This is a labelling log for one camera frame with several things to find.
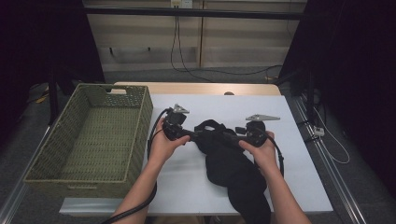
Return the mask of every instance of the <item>wicker basket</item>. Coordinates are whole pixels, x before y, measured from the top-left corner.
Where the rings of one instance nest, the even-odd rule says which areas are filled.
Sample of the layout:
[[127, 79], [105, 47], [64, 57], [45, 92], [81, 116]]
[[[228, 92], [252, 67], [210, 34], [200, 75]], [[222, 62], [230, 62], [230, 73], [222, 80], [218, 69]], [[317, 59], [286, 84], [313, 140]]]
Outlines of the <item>wicker basket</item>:
[[124, 197], [142, 168], [152, 108], [146, 86], [79, 84], [24, 182], [57, 197]]

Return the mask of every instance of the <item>white cable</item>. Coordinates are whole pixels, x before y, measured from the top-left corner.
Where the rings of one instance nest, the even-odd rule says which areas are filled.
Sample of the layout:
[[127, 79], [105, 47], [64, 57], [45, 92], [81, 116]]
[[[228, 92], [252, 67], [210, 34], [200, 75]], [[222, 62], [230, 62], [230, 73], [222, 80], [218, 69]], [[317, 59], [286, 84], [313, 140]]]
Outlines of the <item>white cable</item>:
[[314, 107], [314, 110], [315, 110], [315, 112], [317, 112], [318, 117], [319, 117], [320, 121], [322, 122], [324, 129], [326, 129], [326, 131], [330, 134], [330, 136], [331, 136], [331, 137], [341, 146], [341, 148], [345, 151], [345, 153], [346, 153], [346, 155], [347, 155], [347, 160], [346, 160], [346, 161], [339, 161], [339, 160], [337, 160], [337, 159], [332, 155], [332, 153], [330, 153], [329, 150], [327, 150], [327, 148], [325, 147], [326, 152], [329, 154], [329, 156], [330, 156], [334, 161], [337, 161], [337, 162], [342, 163], [342, 164], [347, 164], [347, 163], [349, 163], [349, 161], [350, 161], [349, 153], [348, 153], [347, 150], [344, 148], [344, 146], [334, 137], [334, 135], [332, 135], [332, 133], [329, 131], [329, 129], [326, 127], [326, 125], [325, 125], [324, 122], [323, 122], [323, 119], [321, 118], [319, 112], [317, 111], [317, 109], [316, 109], [315, 107]]

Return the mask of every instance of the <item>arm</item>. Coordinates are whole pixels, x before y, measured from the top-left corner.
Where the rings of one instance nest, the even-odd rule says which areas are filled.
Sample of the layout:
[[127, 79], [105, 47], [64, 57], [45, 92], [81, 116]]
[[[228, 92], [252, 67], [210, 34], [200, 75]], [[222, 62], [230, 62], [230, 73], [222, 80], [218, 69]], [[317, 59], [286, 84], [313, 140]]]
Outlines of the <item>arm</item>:
[[297, 204], [288, 184], [277, 167], [275, 147], [271, 141], [265, 141], [261, 147], [254, 147], [245, 141], [240, 141], [239, 146], [250, 152], [260, 166], [262, 175], [265, 177], [270, 190], [276, 223], [311, 223], [300, 205]]
[[[156, 127], [157, 134], [151, 144], [151, 153], [149, 155], [148, 162], [113, 216], [134, 208], [144, 202], [152, 192], [157, 177], [165, 162], [172, 156], [177, 147], [184, 145], [189, 141], [189, 136], [184, 136], [175, 141], [170, 141], [163, 133], [162, 126], [163, 119], [160, 119]], [[149, 208], [146, 207], [116, 223], [144, 223], [148, 210]]]

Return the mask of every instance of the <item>gray carpet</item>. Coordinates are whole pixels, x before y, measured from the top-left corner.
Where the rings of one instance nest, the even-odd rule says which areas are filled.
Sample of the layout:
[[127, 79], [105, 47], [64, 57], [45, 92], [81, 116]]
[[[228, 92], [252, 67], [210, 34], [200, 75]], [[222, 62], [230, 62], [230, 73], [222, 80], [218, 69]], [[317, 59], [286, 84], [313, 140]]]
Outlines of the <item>gray carpet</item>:
[[[224, 68], [225, 72], [251, 73], [264, 68]], [[192, 71], [192, 75], [186, 72], [168, 70], [151, 70], [135, 72], [112, 72], [106, 73], [106, 82], [116, 81], [162, 81], [162, 82], [218, 82], [218, 83], [266, 83], [267, 79], [275, 78], [280, 67], [271, 68], [267, 74], [261, 72], [255, 75], [230, 75], [214, 71]], [[31, 98], [40, 96], [45, 86], [31, 90]], [[280, 86], [283, 95], [290, 104], [290, 110], [300, 122], [294, 97], [290, 96], [289, 84]], [[59, 103], [62, 109], [68, 100], [68, 96], [59, 93]], [[346, 147], [350, 154], [349, 164], [337, 165], [342, 177], [349, 189], [358, 201], [367, 223], [396, 223], [396, 203], [392, 199], [376, 175], [362, 160], [359, 149], [343, 134], [343, 127], [327, 110], [327, 127], [333, 135]], [[13, 190], [19, 176], [23, 173], [26, 163], [34, 153], [50, 120], [50, 107], [48, 99], [42, 104], [30, 103], [18, 125], [11, 131], [8, 140], [1, 146], [0, 155], [0, 203], [4, 203], [8, 194]], [[301, 128], [303, 139], [307, 138], [307, 132]], [[335, 158], [344, 160], [345, 152], [339, 147], [328, 134], [323, 137], [326, 147]], [[307, 143], [308, 151], [317, 167], [322, 183], [329, 195], [333, 212], [323, 214], [309, 214], [313, 223], [352, 223], [347, 210], [341, 201], [334, 184], [332, 183], [323, 162], [312, 143]], [[28, 190], [21, 205], [12, 220], [12, 223], [100, 223], [103, 217], [69, 217], [60, 215], [59, 209], [63, 200], [55, 200], [40, 192]]]

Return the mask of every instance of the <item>black controller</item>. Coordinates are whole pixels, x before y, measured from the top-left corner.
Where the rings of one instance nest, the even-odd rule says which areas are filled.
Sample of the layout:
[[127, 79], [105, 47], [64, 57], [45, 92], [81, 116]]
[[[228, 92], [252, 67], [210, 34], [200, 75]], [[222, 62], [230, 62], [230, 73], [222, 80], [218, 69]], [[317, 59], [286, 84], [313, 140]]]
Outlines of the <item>black controller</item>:
[[[182, 136], [189, 135], [190, 141], [194, 141], [198, 136], [199, 132], [192, 132], [183, 129], [181, 126], [186, 119], [185, 113], [189, 113], [183, 107], [175, 105], [175, 108], [169, 108], [167, 115], [163, 122], [163, 132], [169, 140], [176, 140]], [[236, 127], [235, 132], [241, 135], [234, 135], [230, 133], [223, 133], [226, 139], [229, 139], [233, 144], [239, 146], [238, 142], [244, 140], [254, 147], [260, 147], [264, 144], [267, 139], [265, 132], [265, 125], [262, 120], [253, 120], [247, 123], [246, 128]]]

